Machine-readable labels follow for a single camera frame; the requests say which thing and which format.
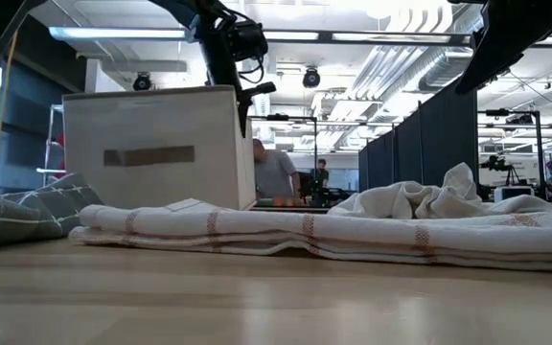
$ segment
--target striped towel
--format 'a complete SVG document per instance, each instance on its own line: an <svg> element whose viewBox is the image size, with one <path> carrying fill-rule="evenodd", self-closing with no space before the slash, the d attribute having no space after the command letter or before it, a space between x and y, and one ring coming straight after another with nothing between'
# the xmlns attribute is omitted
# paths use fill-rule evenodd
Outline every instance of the striped towel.
<svg viewBox="0 0 552 345"><path fill-rule="evenodd" d="M351 218L223 210L197 200L162 208L88 206L70 239L89 245L552 271L552 212L455 219Z"/></svg>

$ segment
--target gray t-shirt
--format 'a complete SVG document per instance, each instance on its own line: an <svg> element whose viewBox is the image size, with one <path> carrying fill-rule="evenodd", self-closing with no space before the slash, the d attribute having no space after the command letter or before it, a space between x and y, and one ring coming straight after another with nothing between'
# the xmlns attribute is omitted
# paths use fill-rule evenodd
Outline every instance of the gray t-shirt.
<svg viewBox="0 0 552 345"><path fill-rule="evenodd" d="M293 162L285 152L267 150L265 154L263 163L255 162L255 184L260 197L293 197Z"/></svg>

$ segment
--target wooden floor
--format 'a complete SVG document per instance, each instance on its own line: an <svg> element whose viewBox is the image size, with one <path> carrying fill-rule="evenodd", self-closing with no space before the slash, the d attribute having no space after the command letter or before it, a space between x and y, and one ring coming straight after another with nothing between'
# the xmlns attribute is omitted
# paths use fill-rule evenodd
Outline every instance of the wooden floor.
<svg viewBox="0 0 552 345"><path fill-rule="evenodd" d="M19 245L0 344L552 345L552 274Z"/></svg>

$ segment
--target white storage box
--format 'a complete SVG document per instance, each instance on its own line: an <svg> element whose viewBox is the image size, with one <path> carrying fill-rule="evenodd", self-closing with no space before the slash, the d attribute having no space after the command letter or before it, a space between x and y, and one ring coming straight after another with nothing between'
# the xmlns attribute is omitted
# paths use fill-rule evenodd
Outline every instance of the white storage box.
<svg viewBox="0 0 552 345"><path fill-rule="evenodd" d="M63 108L66 169L106 205L254 204L252 128L242 138L233 87L77 94Z"/></svg>

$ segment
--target security camera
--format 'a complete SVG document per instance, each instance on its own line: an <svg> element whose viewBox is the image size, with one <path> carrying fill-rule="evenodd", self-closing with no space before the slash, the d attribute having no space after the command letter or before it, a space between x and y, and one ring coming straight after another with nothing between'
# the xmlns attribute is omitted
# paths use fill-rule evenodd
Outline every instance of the security camera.
<svg viewBox="0 0 552 345"><path fill-rule="evenodd" d="M149 72L138 72L138 78L133 82L133 89L135 91L146 91L152 87L152 81L150 80Z"/></svg>
<svg viewBox="0 0 552 345"><path fill-rule="evenodd" d="M304 84L304 87L306 88L314 88L318 86L318 84L321 82L321 76L319 76L318 71L314 67L309 67L306 70L306 75L304 75L304 80L302 80L302 83Z"/></svg>

